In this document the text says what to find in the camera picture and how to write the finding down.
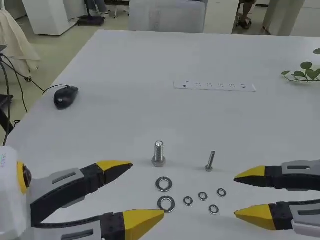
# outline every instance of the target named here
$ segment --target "metal washer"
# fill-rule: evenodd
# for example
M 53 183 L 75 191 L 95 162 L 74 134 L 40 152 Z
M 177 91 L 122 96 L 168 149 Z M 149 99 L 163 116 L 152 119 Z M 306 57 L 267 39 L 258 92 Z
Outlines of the metal washer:
M 212 204 L 212 205 L 209 206 L 209 213 L 215 215 L 218 212 L 219 212 L 219 208 L 218 208 L 217 205 Z
M 216 191 L 216 194 L 218 194 L 219 197 L 224 198 L 227 195 L 227 192 L 223 188 L 219 188 Z
M 183 199 L 183 203 L 184 203 L 184 205 L 186 205 L 186 206 L 191 206 L 191 205 L 194 203 L 194 200 L 192 199 L 192 197 L 186 196 L 186 197 Z
M 160 182 L 161 182 L 161 181 L 166 181 L 166 182 L 168 183 L 168 187 L 167 187 L 167 188 L 162 188 L 162 187 L 160 186 Z M 170 191 L 170 189 L 172 188 L 172 186 L 173 186 L 173 184 L 172 184 L 171 179 L 168 178 L 168 177 L 166 177 L 166 176 L 161 176 L 161 177 L 159 177 L 159 178 L 156 180 L 156 182 L 155 182 L 155 187 L 156 187 L 156 189 L 158 189 L 160 192 L 163 192 L 163 193 Z
M 205 193 L 204 191 L 199 192 L 198 197 L 201 201 L 206 201 L 208 199 L 208 194 Z
M 161 205 L 162 202 L 163 202 L 163 200 L 169 200 L 170 203 L 171 203 L 171 207 L 168 208 L 168 209 L 164 209 L 164 208 L 162 207 L 162 205 Z M 168 214 L 168 213 L 171 213 L 171 212 L 175 209 L 175 207 L 176 207 L 176 202 L 175 202 L 175 200 L 174 200 L 172 197 L 170 197 L 170 196 L 162 196 L 162 197 L 159 198 L 157 205 L 158 205 L 158 208 L 159 208 L 160 210 L 163 210 L 165 214 Z

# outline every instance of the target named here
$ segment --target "bolt head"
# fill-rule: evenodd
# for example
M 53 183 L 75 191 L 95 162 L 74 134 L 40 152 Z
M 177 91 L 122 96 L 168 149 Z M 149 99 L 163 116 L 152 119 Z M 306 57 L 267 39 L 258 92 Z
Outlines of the bolt head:
M 212 167 L 211 167 L 211 168 L 208 168 L 208 165 L 207 165 L 207 166 L 205 166 L 205 170 L 206 170 L 207 172 L 212 172 L 213 168 L 212 168 Z
M 162 162 L 156 161 L 155 157 L 152 158 L 152 163 L 156 168 L 162 168 L 166 164 L 166 158 L 163 157 Z

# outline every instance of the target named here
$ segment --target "metal bolt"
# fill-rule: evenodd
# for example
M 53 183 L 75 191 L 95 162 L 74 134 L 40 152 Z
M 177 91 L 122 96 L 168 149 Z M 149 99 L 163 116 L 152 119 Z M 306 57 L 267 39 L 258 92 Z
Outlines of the metal bolt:
M 211 152 L 208 165 L 205 166 L 205 170 L 206 170 L 207 172 L 211 172 L 212 169 L 213 169 L 213 168 L 212 168 L 212 164 L 214 163 L 215 154 L 216 154 L 216 151 L 212 151 L 212 152 Z
M 164 157 L 164 143 L 162 141 L 156 141 L 154 144 L 154 157 L 152 163 L 156 168 L 162 168 L 166 163 Z

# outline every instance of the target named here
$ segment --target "power outlet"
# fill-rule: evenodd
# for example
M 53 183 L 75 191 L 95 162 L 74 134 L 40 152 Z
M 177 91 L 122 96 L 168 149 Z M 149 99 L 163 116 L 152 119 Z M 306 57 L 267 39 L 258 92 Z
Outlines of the power outlet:
M 175 81 L 173 83 L 173 86 L 176 89 L 256 92 L 255 86 L 253 84 L 247 84 L 247 83 L 215 83 L 215 82 L 199 82 L 199 81 Z

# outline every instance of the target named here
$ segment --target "computer mouse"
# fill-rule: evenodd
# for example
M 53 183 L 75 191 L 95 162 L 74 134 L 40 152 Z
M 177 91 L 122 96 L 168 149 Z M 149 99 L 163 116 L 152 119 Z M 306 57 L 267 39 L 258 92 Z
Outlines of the computer mouse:
M 53 101 L 57 109 L 63 110 L 70 107 L 79 92 L 79 88 L 75 86 L 67 86 L 55 92 Z

